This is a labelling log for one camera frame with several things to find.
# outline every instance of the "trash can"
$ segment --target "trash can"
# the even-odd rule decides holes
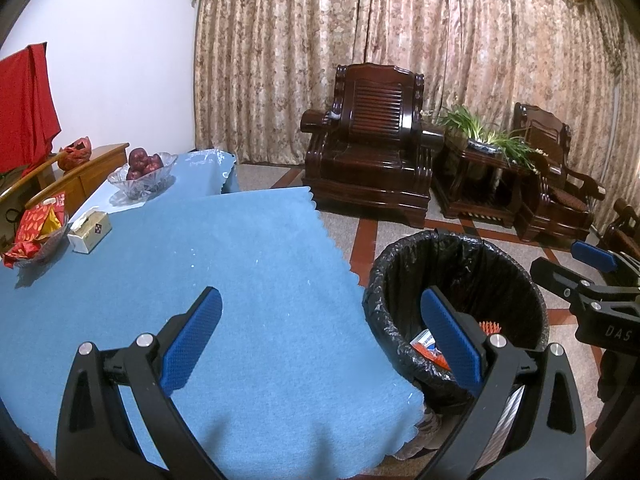
[[[363,307],[396,370],[423,390],[437,413],[464,410],[470,394],[452,373],[419,354],[411,340],[427,328],[420,296],[436,285],[460,312],[500,324],[514,346],[542,350],[549,325],[545,301],[528,272],[490,242],[462,234],[421,231],[389,245],[369,275]]]

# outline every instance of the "metal screw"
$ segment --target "metal screw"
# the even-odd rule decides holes
[[[496,348],[502,348],[507,344],[507,339],[502,334],[493,334],[489,338],[489,343],[494,345]]]
[[[80,355],[87,355],[87,354],[90,354],[91,350],[93,350],[93,349],[94,349],[94,346],[87,341],[86,343],[82,343],[78,347],[78,353]]]
[[[553,355],[561,356],[562,354],[564,354],[564,348],[562,348],[562,345],[560,343],[551,343],[549,349],[551,350],[551,353]]]
[[[138,338],[136,339],[136,345],[142,346],[142,348],[146,348],[147,346],[151,345],[153,341],[154,337],[151,334],[144,333],[138,336]]]

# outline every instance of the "curtain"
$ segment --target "curtain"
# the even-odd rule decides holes
[[[596,178],[607,168],[607,199],[595,209],[602,227],[638,180],[640,46],[628,30],[612,138],[607,47],[615,50],[620,23],[612,0],[201,0],[196,145],[302,163],[300,116],[328,104],[335,67],[395,64],[425,75],[433,115],[459,102],[510,128],[520,101],[568,123],[572,167]]]
[[[324,107],[353,60],[358,0],[200,0],[196,147],[240,162],[299,164],[302,113]]]

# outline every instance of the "red apple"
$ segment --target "red apple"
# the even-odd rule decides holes
[[[136,179],[139,179],[141,176],[142,176],[141,171],[132,170],[131,168],[129,168],[129,171],[127,171],[127,180],[136,180]]]
[[[142,174],[146,175],[146,174],[151,173],[152,171],[159,170],[160,168],[162,168],[162,166],[159,166],[155,162],[150,162],[149,164],[147,164],[145,166],[145,169],[142,170]]]
[[[136,148],[129,153],[129,167],[135,171],[142,171],[149,163],[149,157],[144,148]]]
[[[160,155],[158,155],[157,153],[154,153],[152,156],[149,157],[149,162],[153,162],[155,164],[158,164],[161,168],[164,168],[162,159],[160,158]]]

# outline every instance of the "wooden furniture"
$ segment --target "wooden furniture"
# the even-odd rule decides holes
[[[539,174],[523,179],[522,206],[514,222],[518,236],[530,241],[545,232],[584,240],[593,222],[591,199],[603,200],[605,190],[594,178],[569,168],[569,126],[537,106],[516,103],[513,128],[544,153],[530,157]]]
[[[611,222],[598,247],[615,253],[626,253],[640,260],[640,218],[623,198],[617,199],[613,209],[618,217]]]
[[[469,165],[484,166],[484,177],[478,181],[469,178]],[[501,179],[497,171],[510,173],[512,179]],[[502,154],[488,155],[466,144],[466,139],[445,136],[444,148],[436,157],[433,168],[433,189],[445,218],[459,215],[479,216],[501,221],[505,227],[513,226],[520,207],[520,179],[529,170],[507,163]]]
[[[125,150],[128,147],[129,143],[126,142],[125,144],[108,144],[95,148],[88,162],[64,173],[61,178],[31,198],[24,205],[25,209],[29,209],[64,190],[66,212],[69,216],[73,215],[112,171],[127,163]]]
[[[9,198],[15,194],[22,193],[25,189],[28,191],[30,187],[35,188],[31,191],[34,194],[24,203],[25,209],[64,190],[66,211],[71,216],[112,171],[127,162],[125,150],[128,146],[129,144],[125,143],[95,148],[88,162],[67,171],[56,180],[52,165],[65,155],[64,152],[59,152],[0,194],[0,205],[2,202],[8,202]]]
[[[399,212],[424,226],[442,136],[422,132],[423,91],[422,74],[396,66],[338,66],[331,110],[307,110],[300,121],[311,133],[303,183],[319,205]]]

